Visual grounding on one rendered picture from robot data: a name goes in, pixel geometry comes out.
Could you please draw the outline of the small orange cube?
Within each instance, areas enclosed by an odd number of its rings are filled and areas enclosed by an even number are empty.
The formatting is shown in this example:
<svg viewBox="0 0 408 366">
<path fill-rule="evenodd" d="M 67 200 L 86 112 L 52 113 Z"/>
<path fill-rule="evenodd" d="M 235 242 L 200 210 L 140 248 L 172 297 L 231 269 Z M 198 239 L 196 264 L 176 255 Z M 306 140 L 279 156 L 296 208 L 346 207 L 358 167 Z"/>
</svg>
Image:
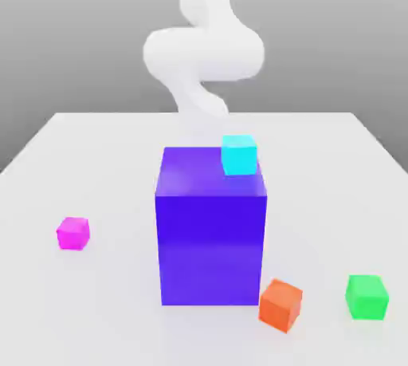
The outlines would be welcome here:
<svg viewBox="0 0 408 366">
<path fill-rule="evenodd" d="M 287 333 L 300 315 L 303 290 L 274 278 L 262 293 L 258 319 Z"/>
</svg>

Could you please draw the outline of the small green cube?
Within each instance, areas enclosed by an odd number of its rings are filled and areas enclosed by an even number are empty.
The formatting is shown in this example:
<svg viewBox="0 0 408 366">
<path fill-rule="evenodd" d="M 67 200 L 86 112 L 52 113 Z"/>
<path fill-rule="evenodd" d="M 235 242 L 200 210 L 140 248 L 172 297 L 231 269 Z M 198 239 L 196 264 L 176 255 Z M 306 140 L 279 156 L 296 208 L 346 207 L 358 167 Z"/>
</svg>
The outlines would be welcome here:
<svg viewBox="0 0 408 366">
<path fill-rule="evenodd" d="M 354 320 L 382 321 L 386 316 L 389 294 L 379 275 L 351 274 L 345 299 Z"/>
</svg>

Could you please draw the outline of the small magenta cube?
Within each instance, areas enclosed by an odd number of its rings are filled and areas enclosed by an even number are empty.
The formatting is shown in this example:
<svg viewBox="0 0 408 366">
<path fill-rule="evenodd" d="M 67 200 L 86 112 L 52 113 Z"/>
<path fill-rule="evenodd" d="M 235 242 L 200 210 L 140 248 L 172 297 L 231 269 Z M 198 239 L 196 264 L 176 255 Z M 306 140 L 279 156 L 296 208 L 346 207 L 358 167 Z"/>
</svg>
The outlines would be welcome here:
<svg viewBox="0 0 408 366">
<path fill-rule="evenodd" d="M 89 222 L 86 218 L 67 217 L 56 233 L 62 250 L 83 250 L 90 239 Z"/>
</svg>

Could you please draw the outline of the small cyan cube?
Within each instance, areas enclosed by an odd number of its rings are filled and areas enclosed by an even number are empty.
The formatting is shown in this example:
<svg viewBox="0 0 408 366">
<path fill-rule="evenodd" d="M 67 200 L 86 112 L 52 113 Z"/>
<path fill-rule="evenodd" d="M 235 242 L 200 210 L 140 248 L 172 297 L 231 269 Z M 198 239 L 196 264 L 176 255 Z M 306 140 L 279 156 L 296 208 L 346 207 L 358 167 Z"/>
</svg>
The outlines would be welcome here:
<svg viewBox="0 0 408 366">
<path fill-rule="evenodd" d="M 226 175 L 257 173 L 257 144 L 251 135 L 223 136 L 221 155 Z"/>
</svg>

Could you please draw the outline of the large purple box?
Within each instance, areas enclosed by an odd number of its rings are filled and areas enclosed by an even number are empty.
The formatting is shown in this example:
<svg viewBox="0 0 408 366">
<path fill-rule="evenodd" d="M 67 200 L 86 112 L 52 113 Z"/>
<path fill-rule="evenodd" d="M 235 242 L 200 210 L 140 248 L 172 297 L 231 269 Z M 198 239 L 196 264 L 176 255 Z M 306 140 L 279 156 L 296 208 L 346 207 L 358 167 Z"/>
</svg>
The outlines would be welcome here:
<svg viewBox="0 0 408 366">
<path fill-rule="evenodd" d="M 220 148 L 166 147 L 155 191 L 163 305 L 257 305 L 267 191 Z"/>
</svg>

